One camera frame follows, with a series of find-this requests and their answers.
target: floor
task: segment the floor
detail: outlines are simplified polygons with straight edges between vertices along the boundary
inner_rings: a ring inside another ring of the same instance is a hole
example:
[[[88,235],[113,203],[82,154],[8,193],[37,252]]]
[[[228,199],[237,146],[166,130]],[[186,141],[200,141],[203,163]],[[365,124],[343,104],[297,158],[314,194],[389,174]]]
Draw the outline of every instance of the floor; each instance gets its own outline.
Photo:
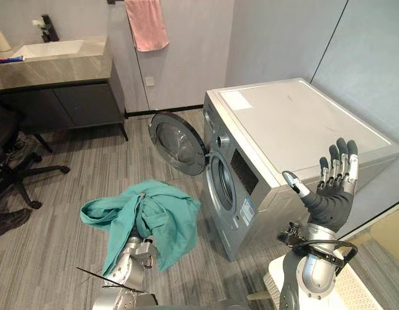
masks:
[[[200,110],[179,112],[203,132]],[[117,196],[128,186],[154,178],[175,185],[191,196],[201,196],[201,176],[189,177],[167,165],[148,136],[151,116],[125,123],[129,142],[117,126],[44,134],[54,153],[38,146],[43,161],[37,167],[67,165],[59,172],[26,180],[31,198],[43,202],[22,227],[0,237],[0,310],[91,309],[101,280],[75,267],[98,273],[106,255],[108,234],[81,223],[79,210],[88,200]],[[0,212],[24,207],[16,191],[0,198]],[[245,303],[246,295],[264,290],[268,263],[287,248],[229,262],[214,224],[202,207],[198,215],[197,247],[168,271],[155,267],[145,273],[145,287],[160,305],[208,306],[222,298]],[[273,309],[269,300],[248,302],[251,309]]]

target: gray wall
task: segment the gray wall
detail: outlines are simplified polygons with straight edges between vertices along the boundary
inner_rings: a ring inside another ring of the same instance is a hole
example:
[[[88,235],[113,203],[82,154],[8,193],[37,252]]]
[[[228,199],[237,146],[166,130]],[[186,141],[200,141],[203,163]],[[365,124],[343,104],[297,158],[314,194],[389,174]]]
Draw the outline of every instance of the gray wall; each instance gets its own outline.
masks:
[[[105,0],[0,0],[0,30],[12,46],[42,43],[31,20],[48,13],[62,40],[109,35],[127,110],[147,110],[123,5],[107,5]]]
[[[312,83],[399,143],[399,0],[349,0]],[[355,196],[340,234],[398,200],[399,159]]]
[[[151,109],[202,105],[225,84],[234,0],[162,0],[169,37],[163,50],[138,52]]]
[[[226,86],[310,81],[345,0],[236,0]]]

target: office chair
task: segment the office chair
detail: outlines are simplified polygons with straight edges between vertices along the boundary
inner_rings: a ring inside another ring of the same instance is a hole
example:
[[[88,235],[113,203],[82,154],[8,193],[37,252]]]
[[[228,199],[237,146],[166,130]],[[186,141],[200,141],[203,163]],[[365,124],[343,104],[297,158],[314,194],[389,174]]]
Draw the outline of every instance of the office chair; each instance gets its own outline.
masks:
[[[23,179],[28,176],[35,176],[50,171],[59,170],[66,174],[70,169],[66,166],[51,166],[36,169],[28,169],[28,166],[34,161],[39,163],[42,157],[35,152],[30,153],[26,158],[15,168],[8,165],[7,155],[9,151],[14,148],[14,145],[19,134],[19,124],[22,117],[11,110],[0,105],[0,194],[2,194],[9,186],[14,185],[23,197],[24,201],[33,209],[38,209],[42,206],[39,201],[32,201],[26,192],[23,185]]]

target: chair wheel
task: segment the chair wheel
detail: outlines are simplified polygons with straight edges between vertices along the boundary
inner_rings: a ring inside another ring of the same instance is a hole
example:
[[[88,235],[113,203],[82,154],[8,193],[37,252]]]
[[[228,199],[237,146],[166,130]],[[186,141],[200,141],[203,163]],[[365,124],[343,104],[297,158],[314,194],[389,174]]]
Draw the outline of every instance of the chair wheel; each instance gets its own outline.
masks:
[[[68,173],[68,172],[70,171],[70,168],[69,168],[69,167],[66,167],[66,166],[62,166],[62,167],[60,168],[60,171],[63,172],[64,174],[66,174],[66,173]]]
[[[41,206],[42,206],[42,203],[40,201],[34,200],[30,203],[30,207],[33,209],[36,209],[36,210],[40,209]]]
[[[34,154],[34,156],[33,156],[33,161],[34,161],[35,163],[40,163],[40,162],[42,161],[42,156],[37,155],[37,154]]]

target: vanity cabinet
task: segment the vanity cabinet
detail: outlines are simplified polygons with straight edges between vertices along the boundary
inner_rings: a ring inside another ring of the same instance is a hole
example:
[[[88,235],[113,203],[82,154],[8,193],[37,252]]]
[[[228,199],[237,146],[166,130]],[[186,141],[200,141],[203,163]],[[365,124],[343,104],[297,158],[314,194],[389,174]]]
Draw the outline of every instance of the vanity cabinet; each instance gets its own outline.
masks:
[[[24,116],[21,130],[26,133],[46,132],[74,126],[52,89],[1,94],[0,101],[6,107]]]
[[[127,139],[123,101],[114,65],[105,80],[0,91],[0,104],[23,115],[25,134],[117,123]]]

